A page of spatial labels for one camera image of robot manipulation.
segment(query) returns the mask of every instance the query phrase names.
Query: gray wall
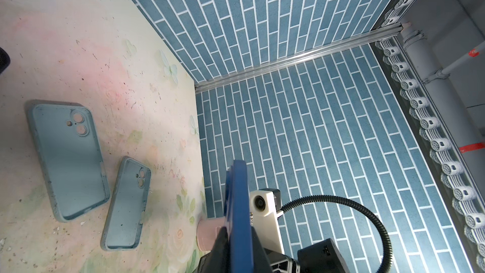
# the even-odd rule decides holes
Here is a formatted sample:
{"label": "gray wall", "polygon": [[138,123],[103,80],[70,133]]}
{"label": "gray wall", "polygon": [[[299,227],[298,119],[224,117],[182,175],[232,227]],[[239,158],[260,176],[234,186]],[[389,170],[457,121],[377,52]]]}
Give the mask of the gray wall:
{"label": "gray wall", "polygon": [[[481,43],[485,31],[485,0],[417,0],[406,19],[422,30],[441,64],[446,67]],[[485,53],[450,77],[478,128],[485,134]]]}

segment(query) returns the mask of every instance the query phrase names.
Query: pipe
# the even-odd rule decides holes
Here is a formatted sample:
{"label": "pipe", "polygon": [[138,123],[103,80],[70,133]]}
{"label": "pipe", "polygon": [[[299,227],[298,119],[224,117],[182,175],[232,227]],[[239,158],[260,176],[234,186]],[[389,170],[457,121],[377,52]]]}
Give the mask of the pipe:
{"label": "pipe", "polygon": [[[403,28],[403,48],[418,76],[428,78],[443,70],[424,34],[416,31],[410,22],[404,23]],[[460,148],[477,189],[485,196],[485,144],[482,135],[449,78],[429,81],[425,87],[450,135]]]}
{"label": "pipe", "polygon": [[423,79],[423,83],[427,84],[427,83],[429,83],[429,82],[431,82],[435,79],[438,79],[438,78],[440,78],[440,79],[448,78],[448,76],[450,76],[451,72],[458,69],[462,64],[466,63],[467,61],[472,60],[473,58],[477,57],[480,54],[480,51],[482,51],[483,49],[485,49],[485,41],[483,41],[478,46],[474,47],[471,51],[464,54],[462,57],[455,60],[452,64],[450,64],[446,68],[440,69],[440,70],[436,71],[436,73],[434,73],[433,75],[428,76],[427,78]]}

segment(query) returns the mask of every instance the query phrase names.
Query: phone case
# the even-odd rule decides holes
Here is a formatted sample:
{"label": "phone case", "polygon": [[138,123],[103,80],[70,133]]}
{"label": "phone case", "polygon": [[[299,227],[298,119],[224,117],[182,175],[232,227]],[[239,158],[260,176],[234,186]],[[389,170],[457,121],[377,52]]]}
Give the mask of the phone case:
{"label": "phone case", "polygon": [[128,156],[123,158],[101,237],[103,250],[132,250],[138,246],[150,178],[147,166]]}
{"label": "phone case", "polygon": [[83,106],[27,110],[54,217],[68,222],[108,201],[110,189],[93,116]]}

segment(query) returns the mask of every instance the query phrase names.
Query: blue object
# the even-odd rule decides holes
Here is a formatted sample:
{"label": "blue object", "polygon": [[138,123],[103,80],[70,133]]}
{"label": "blue object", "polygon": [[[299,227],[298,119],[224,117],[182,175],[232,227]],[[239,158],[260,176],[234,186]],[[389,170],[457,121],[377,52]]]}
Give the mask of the blue object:
{"label": "blue object", "polygon": [[132,250],[140,243],[150,179],[147,166],[128,156],[123,158],[101,237],[103,250]]}
{"label": "blue object", "polygon": [[252,273],[253,241],[249,220],[249,189],[245,161],[233,161],[226,177],[224,216],[229,234],[232,273]]}
{"label": "blue object", "polygon": [[108,201],[110,189],[91,112],[32,104],[27,111],[52,211],[68,222]]}

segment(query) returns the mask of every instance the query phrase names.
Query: black flexible conduit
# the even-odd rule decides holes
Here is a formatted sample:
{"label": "black flexible conduit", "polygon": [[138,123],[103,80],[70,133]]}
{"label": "black flexible conduit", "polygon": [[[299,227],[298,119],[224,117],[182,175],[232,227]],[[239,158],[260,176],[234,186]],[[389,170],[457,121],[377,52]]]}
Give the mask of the black flexible conduit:
{"label": "black flexible conduit", "polygon": [[382,247],[384,252],[384,257],[382,258],[381,266],[379,267],[379,270],[377,270],[377,273],[388,273],[391,270],[391,265],[392,265],[391,239],[389,238],[389,235],[387,234],[387,231],[384,225],[382,224],[382,222],[379,220],[379,218],[375,216],[374,213],[372,213],[372,211],[370,211],[360,203],[356,203],[353,200],[350,200],[344,197],[339,197],[339,196],[312,195],[312,196],[302,197],[302,198],[293,200],[285,204],[284,206],[282,206],[281,210],[283,211],[283,213],[286,213],[289,210],[296,208],[298,206],[301,206],[303,204],[316,203],[316,202],[343,204],[345,206],[356,209],[360,213],[364,214],[370,221],[372,221],[374,226],[377,228],[379,235],[381,236]]}

